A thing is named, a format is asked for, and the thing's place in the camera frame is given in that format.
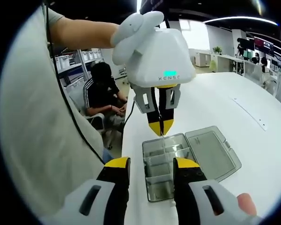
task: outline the hand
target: hand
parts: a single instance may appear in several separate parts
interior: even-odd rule
[[[256,216],[257,211],[251,196],[248,193],[242,193],[237,196],[238,206],[249,215]]]
[[[124,105],[120,108],[120,111],[124,113],[124,112],[126,112],[126,108],[127,108],[127,103],[124,104]]]
[[[114,111],[115,113],[117,113],[117,115],[124,116],[123,112],[119,108],[117,108],[113,105],[111,106],[111,110]]]

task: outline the potted plant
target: potted plant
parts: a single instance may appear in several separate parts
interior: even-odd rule
[[[219,54],[219,55],[222,54],[222,49],[219,46],[214,47],[213,51],[214,51],[215,54]]]

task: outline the man sitting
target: man sitting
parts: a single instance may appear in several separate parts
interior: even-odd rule
[[[89,116],[103,113],[106,126],[123,132],[124,115],[127,98],[119,91],[111,68],[105,62],[95,64],[91,68],[90,78],[83,87],[86,114]]]

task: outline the finger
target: finger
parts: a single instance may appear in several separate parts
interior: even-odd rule
[[[242,193],[237,196],[238,206],[246,213],[256,216],[257,211],[251,196],[248,193]]]

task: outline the striped sleeve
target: striped sleeve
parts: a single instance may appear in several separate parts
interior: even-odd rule
[[[89,108],[89,88],[90,86],[93,84],[93,79],[89,79],[85,85],[83,86],[83,99],[84,99],[84,105],[85,105],[85,109]]]

